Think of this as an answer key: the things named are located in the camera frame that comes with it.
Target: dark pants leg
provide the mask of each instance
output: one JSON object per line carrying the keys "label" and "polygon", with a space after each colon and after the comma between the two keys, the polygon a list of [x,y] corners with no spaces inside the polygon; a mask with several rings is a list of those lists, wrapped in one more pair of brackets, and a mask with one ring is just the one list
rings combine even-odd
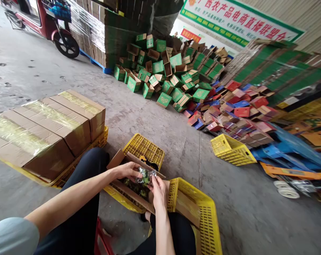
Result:
{"label": "dark pants leg", "polygon": [[[176,255],[196,255],[196,241],[190,221],[177,212],[169,212],[171,234]],[[156,255],[156,217],[151,214],[151,235],[128,255]]]}
{"label": "dark pants leg", "polygon": [[[89,150],[81,158],[61,192],[104,172],[108,162],[109,154],[104,152],[102,148]],[[98,204],[99,194],[63,224],[52,230],[39,243],[34,254],[93,254]]]}

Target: electric scooter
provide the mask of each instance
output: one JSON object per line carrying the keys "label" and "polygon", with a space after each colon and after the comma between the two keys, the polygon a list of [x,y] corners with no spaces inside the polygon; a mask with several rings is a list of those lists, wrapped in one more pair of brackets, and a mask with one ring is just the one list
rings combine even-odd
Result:
{"label": "electric scooter", "polygon": [[[13,29],[29,27],[36,33],[54,42],[62,55],[76,58],[79,45],[68,31],[71,23],[71,7],[64,0],[0,0],[5,15]],[[58,20],[64,21],[65,29]]]}

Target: yellow plastic crate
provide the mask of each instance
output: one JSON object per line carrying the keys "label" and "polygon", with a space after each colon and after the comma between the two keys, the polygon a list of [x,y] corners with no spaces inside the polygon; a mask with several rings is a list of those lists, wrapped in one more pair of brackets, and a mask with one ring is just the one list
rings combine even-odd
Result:
{"label": "yellow plastic crate", "polygon": [[68,167],[66,170],[64,170],[55,180],[53,180],[52,182],[47,182],[44,179],[39,178],[38,176],[24,170],[23,168],[19,168],[16,167],[14,165],[12,165],[9,162],[5,162],[7,165],[9,165],[10,167],[14,168],[15,170],[17,170],[18,172],[20,172],[21,174],[23,174],[24,176],[30,178],[32,181],[37,182],[38,184],[44,186],[44,187],[53,187],[53,188],[58,188],[61,189],[64,184],[67,182],[67,180],[69,179],[69,177],[72,175],[72,173],[75,170],[75,167],[78,165],[81,157],[83,156],[83,154],[94,148],[94,147],[104,147],[104,145],[107,143],[107,136],[108,136],[108,127],[105,126],[104,132],[93,142],[89,145],[89,147],[83,151],[83,153],[78,156]]}
{"label": "yellow plastic crate", "polygon": [[165,156],[165,153],[162,149],[140,134],[135,134],[131,138],[131,140],[124,147],[123,152],[125,155],[130,152],[137,158],[140,156],[145,156],[148,161],[157,164],[159,171],[161,170]]}
{"label": "yellow plastic crate", "polygon": [[[128,152],[139,158],[145,156],[150,162],[156,163],[160,170],[165,153],[162,149],[151,143],[148,139],[140,134],[135,134],[123,149],[124,154]],[[115,200],[121,203],[130,211],[136,213],[145,213],[145,208],[136,202],[129,195],[124,193],[113,184],[105,187],[104,190],[109,193]]]}
{"label": "yellow plastic crate", "polygon": [[175,178],[170,180],[167,204],[169,212],[175,212],[178,190],[191,198],[199,206],[199,211],[201,212],[199,230],[201,232],[202,255],[222,255],[216,206],[212,198],[182,178]]}
{"label": "yellow plastic crate", "polygon": [[215,156],[233,165],[240,166],[257,162],[243,143],[225,134],[215,137],[210,142]]}

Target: scooter basket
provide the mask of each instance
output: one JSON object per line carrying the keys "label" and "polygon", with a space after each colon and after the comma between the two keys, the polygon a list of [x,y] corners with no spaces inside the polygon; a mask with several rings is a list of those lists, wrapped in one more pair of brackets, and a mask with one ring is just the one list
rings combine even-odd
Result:
{"label": "scooter basket", "polygon": [[71,6],[64,0],[42,0],[46,13],[56,19],[71,23]]}

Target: blue pallet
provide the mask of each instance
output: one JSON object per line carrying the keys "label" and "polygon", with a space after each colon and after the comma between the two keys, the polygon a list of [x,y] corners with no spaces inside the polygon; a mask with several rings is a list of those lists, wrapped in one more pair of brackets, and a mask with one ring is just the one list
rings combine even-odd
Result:
{"label": "blue pallet", "polygon": [[112,73],[112,68],[106,68],[103,67],[103,65],[101,65],[100,63],[98,63],[97,61],[95,61],[90,55],[88,55],[86,52],[84,52],[82,49],[80,49],[80,55],[83,56],[87,56],[90,59],[90,62],[92,64],[97,64],[98,66],[100,66],[101,68],[103,68],[103,73],[105,74],[111,74]]}

